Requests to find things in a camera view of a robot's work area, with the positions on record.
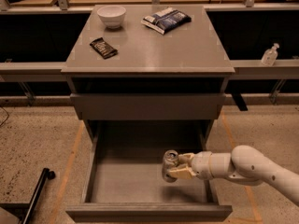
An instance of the open drawer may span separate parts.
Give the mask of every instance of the open drawer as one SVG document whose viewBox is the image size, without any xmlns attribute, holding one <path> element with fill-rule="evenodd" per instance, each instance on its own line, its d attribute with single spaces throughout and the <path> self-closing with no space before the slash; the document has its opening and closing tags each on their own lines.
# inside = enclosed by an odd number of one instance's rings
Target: open drawer
<svg viewBox="0 0 299 224">
<path fill-rule="evenodd" d="M 217 119 L 223 93 L 71 94 L 79 119 L 91 120 L 196 120 Z"/>
<path fill-rule="evenodd" d="M 222 221 L 231 206 L 217 202 L 208 181 L 162 179 L 168 149 L 199 152 L 193 121 L 98 121 L 76 222 Z"/>
</svg>

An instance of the spray bottle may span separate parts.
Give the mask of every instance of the spray bottle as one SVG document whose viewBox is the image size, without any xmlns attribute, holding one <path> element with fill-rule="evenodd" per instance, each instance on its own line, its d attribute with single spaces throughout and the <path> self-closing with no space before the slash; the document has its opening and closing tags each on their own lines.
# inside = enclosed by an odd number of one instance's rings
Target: spray bottle
<svg viewBox="0 0 299 224">
<path fill-rule="evenodd" d="M 275 60 L 277 59 L 278 52 L 277 49 L 279 48 L 278 43 L 274 43 L 271 49 L 268 49 L 263 57 L 262 57 L 262 64 L 266 66 L 272 66 Z"/>
</svg>

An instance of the white bowl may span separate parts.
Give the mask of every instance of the white bowl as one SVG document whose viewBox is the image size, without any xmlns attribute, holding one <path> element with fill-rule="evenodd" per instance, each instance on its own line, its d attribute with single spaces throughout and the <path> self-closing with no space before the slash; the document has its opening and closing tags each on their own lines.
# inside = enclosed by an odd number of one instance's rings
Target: white bowl
<svg viewBox="0 0 299 224">
<path fill-rule="evenodd" d="M 126 9 L 122 6 L 105 6 L 97 10 L 103 24 L 111 29 L 119 28 L 123 23 Z"/>
</svg>

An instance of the gray countertop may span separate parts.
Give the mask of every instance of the gray countertop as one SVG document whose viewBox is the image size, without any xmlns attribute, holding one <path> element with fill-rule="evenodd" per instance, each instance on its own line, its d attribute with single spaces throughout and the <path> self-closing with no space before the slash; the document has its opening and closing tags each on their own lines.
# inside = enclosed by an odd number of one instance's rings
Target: gray countertop
<svg viewBox="0 0 299 224">
<path fill-rule="evenodd" d="M 66 61 L 63 73 L 195 73 L 232 74 L 235 70 L 200 5 L 123 5 L 126 17 L 122 28 L 107 29 L 96 14 L 95 6 L 76 45 Z M 141 20 L 166 7 L 174 7 L 192 17 L 192 21 L 161 35 L 141 24 Z M 104 60 L 91 47 L 103 37 L 119 51 Z"/>
</svg>

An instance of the floor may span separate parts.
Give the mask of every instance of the floor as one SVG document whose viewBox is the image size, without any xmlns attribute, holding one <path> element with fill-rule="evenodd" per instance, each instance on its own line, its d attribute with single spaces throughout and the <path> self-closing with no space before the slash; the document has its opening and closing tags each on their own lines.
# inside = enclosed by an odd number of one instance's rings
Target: floor
<svg viewBox="0 0 299 224">
<path fill-rule="evenodd" d="M 245 96 L 249 111 L 241 112 L 228 97 L 207 142 L 213 152 L 248 145 L 279 165 L 299 174 L 299 97 Z M 44 167 L 56 174 L 48 180 L 34 211 L 32 224 L 73 224 L 65 208 L 79 204 L 92 142 L 68 99 L 1 98 L 0 203 L 29 203 Z M 213 180 L 220 204 L 233 213 L 223 223 L 298 223 L 299 207 L 265 183 L 240 186 Z"/>
</svg>

